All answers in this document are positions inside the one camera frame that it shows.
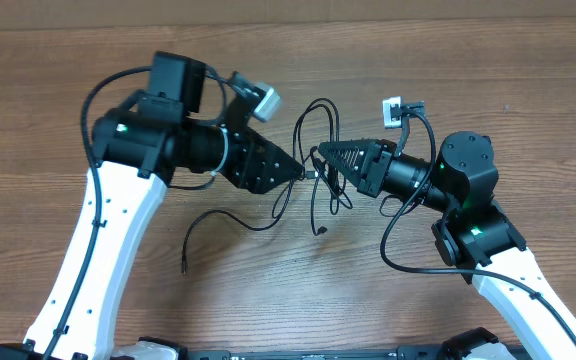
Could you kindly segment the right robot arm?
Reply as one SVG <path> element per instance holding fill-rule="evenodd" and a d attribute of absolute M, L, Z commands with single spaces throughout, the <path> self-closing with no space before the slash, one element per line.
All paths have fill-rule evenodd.
<path fill-rule="evenodd" d="M 324 159 L 357 191 L 381 192 L 441 212 L 431 227 L 445 263 L 504 318 L 533 359 L 576 359 L 576 319 L 554 292 L 525 238 L 494 199 L 499 175 L 491 141 L 470 131 L 449 135 L 433 161 L 387 140 L 324 142 Z"/>

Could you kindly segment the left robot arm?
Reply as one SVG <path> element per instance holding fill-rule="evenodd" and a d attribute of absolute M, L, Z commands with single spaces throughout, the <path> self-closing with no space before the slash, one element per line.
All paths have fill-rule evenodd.
<path fill-rule="evenodd" d="M 183 346 L 153 337 L 114 343 L 137 250 L 175 171 L 222 175 L 253 194 L 300 176 L 297 160 L 249 126 L 277 112 L 273 87 L 239 73 L 218 78 L 221 112 L 200 120 L 213 67 L 160 51 L 145 72 L 145 88 L 81 123 L 89 169 L 78 223 L 45 305 L 21 342 L 0 344 L 0 360 L 185 358 Z"/>

